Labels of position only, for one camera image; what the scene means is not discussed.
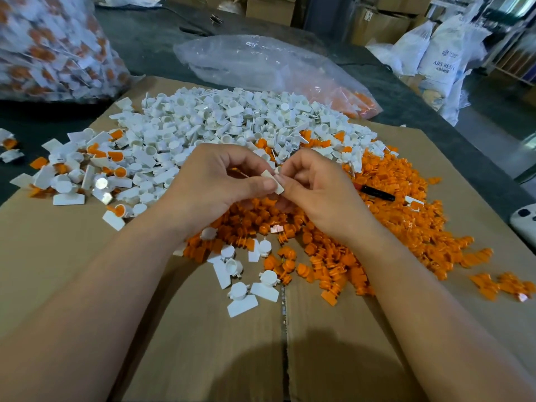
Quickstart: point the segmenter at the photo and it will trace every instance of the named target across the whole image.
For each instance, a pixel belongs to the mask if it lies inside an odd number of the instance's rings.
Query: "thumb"
[[[252,176],[245,179],[235,179],[233,181],[233,201],[253,199],[275,192],[277,183],[272,178],[263,176]]]
[[[298,205],[302,209],[307,207],[308,198],[311,191],[304,188],[303,185],[295,179],[289,178],[285,175],[274,175],[285,191],[281,194],[285,199],[290,200],[294,204]]]

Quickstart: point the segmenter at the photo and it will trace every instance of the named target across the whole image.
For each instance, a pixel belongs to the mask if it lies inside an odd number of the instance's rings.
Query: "person's right arm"
[[[278,205],[301,207],[322,232],[350,247],[363,264],[431,400],[536,400],[534,378],[374,218],[338,164],[301,149],[280,174],[276,178],[287,202]]]

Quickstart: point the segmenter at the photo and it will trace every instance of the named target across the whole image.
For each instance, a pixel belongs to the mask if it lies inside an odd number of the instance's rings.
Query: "floor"
[[[511,178],[526,181],[536,202],[536,109],[519,100],[525,89],[476,73],[464,88],[471,106],[460,110],[456,130]]]

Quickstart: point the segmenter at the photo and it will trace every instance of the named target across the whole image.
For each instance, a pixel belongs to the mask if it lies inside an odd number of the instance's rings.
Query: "white game controller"
[[[536,204],[525,206],[510,217],[513,229],[536,248]]]

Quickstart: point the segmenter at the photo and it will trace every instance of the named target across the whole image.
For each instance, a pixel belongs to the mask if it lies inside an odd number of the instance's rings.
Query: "forearm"
[[[432,400],[536,399],[519,362],[383,226],[351,247]]]
[[[106,399],[166,261],[184,239],[152,210],[2,341],[0,400]]]

